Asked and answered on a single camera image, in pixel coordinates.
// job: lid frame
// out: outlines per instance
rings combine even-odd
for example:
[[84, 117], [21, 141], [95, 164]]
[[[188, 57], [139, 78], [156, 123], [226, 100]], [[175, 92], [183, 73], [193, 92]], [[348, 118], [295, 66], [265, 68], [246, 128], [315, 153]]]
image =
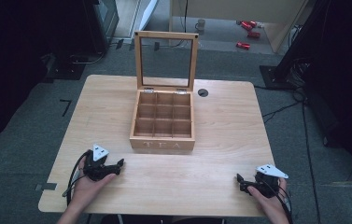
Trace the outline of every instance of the lid frame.
[[[171, 86], [171, 85], [145, 85], [143, 81], [143, 57], [141, 50], [141, 39], [142, 38], [158, 38], [158, 39], [179, 39], [179, 40], [190, 40], [190, 74], [188, 78], [188, 86]], [[175, 32], [156, 32], [156, 31], [136, 31], [134, 32], [134, 44], [135, 44], [135, 70], [137, 73], [137, 88], [143, 90], [146, 88], [153, 88], [158, 91], [177, 91], [186, 90], [193, 91], [193, 82], [195, 79], [196, 72], [196, 59], [198, 52], [198, 34], [190, 33], [175, 33]]]

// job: tape mark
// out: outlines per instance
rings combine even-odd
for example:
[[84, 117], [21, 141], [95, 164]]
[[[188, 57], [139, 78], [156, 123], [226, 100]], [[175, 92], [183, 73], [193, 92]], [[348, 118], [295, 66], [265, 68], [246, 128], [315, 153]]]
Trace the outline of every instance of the tape mark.
[[60, 102], [67, 102], [68, 104], [67, 104], [67, 107], [65, 108], [65, 111], [63, 112], [63, 114], [62, 114], [62, 117], [64, 117], [65, 116], [65, 114], [67, 113], [67, 111], [68, 111], [68, 108], [70, 108], [70, 105], [71, 105], [71, 103], [73, 102], [72, 100], [62, 100], [62, 99], [60, 99]]

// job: hand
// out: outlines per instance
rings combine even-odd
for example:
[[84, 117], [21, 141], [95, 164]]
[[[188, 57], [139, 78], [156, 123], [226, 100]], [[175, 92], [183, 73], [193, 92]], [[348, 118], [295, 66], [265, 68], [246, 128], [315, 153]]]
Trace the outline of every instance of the hand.
[[115, 178], [115, 174], [106, 175], [103, 179], [94, 182], [84, 176], [82, 169], [85, 165], [86, 156], [82, 158], [79, 167], [79, 180], [74, 187], [71, 203], [65, 209], [58, 223], [76, 223], [79, 215], [93, 202], [101, 189]]
[[[279, 178], [279, 181], [280, 188], [286, 190], [286, 180], [283, 178]], [[260, 204], [260, 209], [263, 210], [263, 212], [273, 224], [289, 223], [286, 212], [284, 211], [283, 206], [281, 205], [280, 201], [278, 201], [277, 197], [274, 196], [272, 198], [266, 198], [256, 188], [252, 186], [249, 186], [247, 189], [251, 193], [251, 195], [258, 201], [258, 203]]]

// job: wooden box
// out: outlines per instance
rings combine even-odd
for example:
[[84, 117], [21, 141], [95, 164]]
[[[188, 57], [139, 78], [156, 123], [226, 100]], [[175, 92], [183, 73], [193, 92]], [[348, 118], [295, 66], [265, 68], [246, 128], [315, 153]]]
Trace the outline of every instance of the wooden box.
[[[137, 96], [130, 132], [132, 148], [193, 149], [193, 81], [198, 37], [186, 33], [135, 32]], [[169, 63], [161, 67], [171, 68], [158, 71], [158, 63]], [[179, 77], [177, 70], [181, 68], [184, 71]]]

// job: forearm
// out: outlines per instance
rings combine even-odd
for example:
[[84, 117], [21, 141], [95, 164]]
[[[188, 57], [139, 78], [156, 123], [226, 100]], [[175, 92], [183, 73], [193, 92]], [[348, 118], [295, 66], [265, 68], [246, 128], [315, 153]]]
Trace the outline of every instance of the forearm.
[[77, 206], [77, 204], [70, 203], [69, 206], [65, 209], [64, 213], [60, 217], [58, 224], [74, 224], [77, 223], [77, 220], [82, 214], [83, 208]]
[[289, 224], [287, 217], [269, 217], [272, 224]]

